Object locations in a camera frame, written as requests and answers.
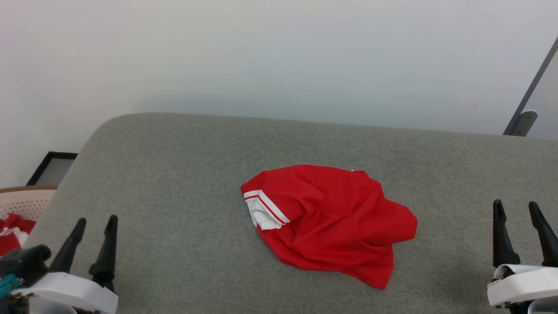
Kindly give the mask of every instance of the laundry basket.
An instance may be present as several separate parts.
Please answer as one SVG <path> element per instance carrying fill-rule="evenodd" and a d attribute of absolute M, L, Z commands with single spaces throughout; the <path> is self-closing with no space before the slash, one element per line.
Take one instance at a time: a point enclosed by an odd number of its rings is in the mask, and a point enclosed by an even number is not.
<path fill-rule="evenodd" d="M 0 219 L 10 213 L 38 222 L 57 186 L 28 186 L 0 189 Z"/>

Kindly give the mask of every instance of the red garment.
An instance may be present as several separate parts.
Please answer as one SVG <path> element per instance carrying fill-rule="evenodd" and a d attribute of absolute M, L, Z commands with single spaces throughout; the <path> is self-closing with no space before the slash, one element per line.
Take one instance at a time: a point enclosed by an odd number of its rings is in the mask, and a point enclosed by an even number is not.
<path fill-rule="evenodd" d="M 14 213 L 6 220 L 0 219 L 0 256 L 20 249 L 35 224 L 35 221 L 22 219 Z"/>
<path fill-rule="evenodd" d="M 385 199 L 364 171 L 296 165 L 263 171 L 241 187 L 254 224 L 285 264 L 342 272 L 385 289 L 396 242 L 417 219 Z"/>

